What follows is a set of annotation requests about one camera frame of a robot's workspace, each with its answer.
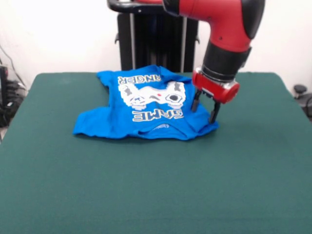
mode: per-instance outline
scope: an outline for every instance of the black stand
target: black stand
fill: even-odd
[[[155,64],[172,72],[192,72],[198,21],[174,17],[162,5],[108,0],[118,15],[122,70]]]

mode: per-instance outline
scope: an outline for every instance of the shirt sleeve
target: shirt sleeve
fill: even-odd
[[[112,86],[112,77],[113,77],[112,71],[98,72],[97,77],[100,79],[100,81],[104,86],[108,87]]]

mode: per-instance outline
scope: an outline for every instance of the game controller graphic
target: game controller graphic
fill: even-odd
[[[136,111],[146,108],[151,102],[168,104],[173,109],[181,109],[185,101],[184,83],[170,81],[166,89],[155,89],[150,86],[138,89],[134,84],[121,84],[118,87],[121,97],[127,106]]]

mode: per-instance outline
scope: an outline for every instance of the white wall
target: white wall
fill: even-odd
[[[117,13],[106,0],[1,0],[0,43],[30,87],[36,74],[119,70],[114,45]],[[296,83],[312,91],[312,1],[267,0],[253,51],[243,71],[276,72],[287,88]],[[200,24],[202,62],[209,25]],[[8,60],[0,52],[2,60]]]

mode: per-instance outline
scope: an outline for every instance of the black device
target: black device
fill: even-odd
[[[293,89],[296,92],[296,101],[310,121],[312,121],[312,93],[306,93],[307,87],[301,84],[295,85]]]
[[[8,80],[8,69],[0,65],[0,128],[7,127],[23,102],[25,95],[17,81]]]
[[[155,64],[172,72],[192,72],[198,21],[167,14],[162,4],[107,0],[119,12],[121,69]]]

